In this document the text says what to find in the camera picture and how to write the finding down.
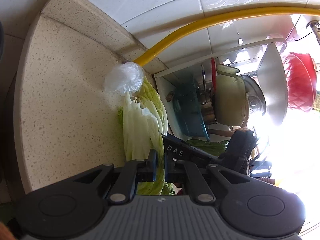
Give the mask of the pale cabbage leaf pieces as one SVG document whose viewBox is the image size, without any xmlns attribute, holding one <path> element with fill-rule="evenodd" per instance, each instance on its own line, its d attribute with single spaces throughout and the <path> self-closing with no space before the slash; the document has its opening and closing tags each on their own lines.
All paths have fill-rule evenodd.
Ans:
<svg viewBox="0 0 320 240">
<path fill-rule="evenodd" d="M 126 161 L 145 160 L 151 149 L 157 152 L 156 179 L 139 182 L 137 194 L 174 196 L 175 185 L 165 181 L 163 136 L 168 132 L 167 111 L 147 78 L 136 96 L 125 93 L 124 104 L 118 109 L 118 119 L 123 127 Z"/>
</svg>

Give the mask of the red handled utensil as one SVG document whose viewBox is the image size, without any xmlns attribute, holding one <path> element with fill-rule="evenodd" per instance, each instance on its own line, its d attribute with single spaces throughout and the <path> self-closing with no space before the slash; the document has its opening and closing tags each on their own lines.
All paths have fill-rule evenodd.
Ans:
<svg viewBox="0 0 320 240">
<path fill-rule="evenodd" d="M 214 58 L 211 58 L 211 67 L 212 67 L 212 87 L 213 87 L 213 92 L 215 92 L 216 91 L 216 63 Z"/>
</svg>

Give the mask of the crumpled clear plastic bag corner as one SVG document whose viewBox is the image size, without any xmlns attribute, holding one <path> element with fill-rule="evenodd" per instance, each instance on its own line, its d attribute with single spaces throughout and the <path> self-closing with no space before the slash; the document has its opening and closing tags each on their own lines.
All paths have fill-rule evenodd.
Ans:
<svg viewBox="0 0 320 240">
<path fill-rule="evenodd" d="M 104 90 L 106 92 L 126 92 L 133 94 L 140 90 L 144 81 L 143 68 L 134 62 L 118 64 L 105 76 Z"/>
</svg>

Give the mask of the dark green cabbage leaf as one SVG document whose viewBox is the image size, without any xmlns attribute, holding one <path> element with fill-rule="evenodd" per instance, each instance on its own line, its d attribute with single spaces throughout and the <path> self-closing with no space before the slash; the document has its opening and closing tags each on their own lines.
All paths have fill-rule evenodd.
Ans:
<svg viewBox="0 0 320 240">
<path fill-rule="evenodd" d="M 186 141 L 186 143 L 188 145 L 194 146 L 195 148 L 201 149 L 208 154 L 218 157 L 220 154 L 225 152 L 229 140 L 213 142 L 199 139 L 189 139 Z"/>
</svg>

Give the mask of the white dish rack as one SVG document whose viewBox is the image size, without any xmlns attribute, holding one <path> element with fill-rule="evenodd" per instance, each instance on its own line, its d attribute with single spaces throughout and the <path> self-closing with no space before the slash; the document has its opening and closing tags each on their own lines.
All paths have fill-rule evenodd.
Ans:
<svg viewBox="0 0 320 240">
<path fill-rule="evenodd" d="M 215 139 L 218 128 L 281 124 L 287 81 L 281 54 L 287 43 L 272 38 L 242 44 L 161 71 L 156 85 L 171 133 L 180 139 Z"/>
</svg>

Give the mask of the steel bowl on top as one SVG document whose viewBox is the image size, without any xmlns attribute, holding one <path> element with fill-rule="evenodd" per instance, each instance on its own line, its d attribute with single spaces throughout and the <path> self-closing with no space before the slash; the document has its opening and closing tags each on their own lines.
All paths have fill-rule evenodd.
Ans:
<svg viewBox="0 0 320 240">
<path fill-rule="evenodd" d="M 243 74 L 241 78 L 245 84 L 250 113 L 264 115 L 266 113 L 266 101 L 260 86 L 248 75 Z"/>
</svg>

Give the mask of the red plastic basket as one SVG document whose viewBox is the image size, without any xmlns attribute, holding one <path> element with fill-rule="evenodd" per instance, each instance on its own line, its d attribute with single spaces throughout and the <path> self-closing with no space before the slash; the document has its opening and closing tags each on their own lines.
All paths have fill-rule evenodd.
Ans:
<svg viewBox="0 0 320 240">
<path fill-rule="evenodd" d="M 309 112 L 316 98 L 316 65 L 310 54 L 288 53 L 283 60 L 290 109 Z"/>
</svg>

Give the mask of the teal plastic basin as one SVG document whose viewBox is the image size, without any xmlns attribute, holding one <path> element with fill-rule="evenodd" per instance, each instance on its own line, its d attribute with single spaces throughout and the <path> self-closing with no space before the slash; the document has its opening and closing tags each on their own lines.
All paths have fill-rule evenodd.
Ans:
<svg viewBox="0 0 320 240">
<path fill-rule="evenodd" d="M 189 137 L 202 137 L 208 141 L 209 135 L 201 114 L 198 92 L 199 84 L 191 76 L 176 87 L 172 104 L 182 133 Z"/>
</svg>

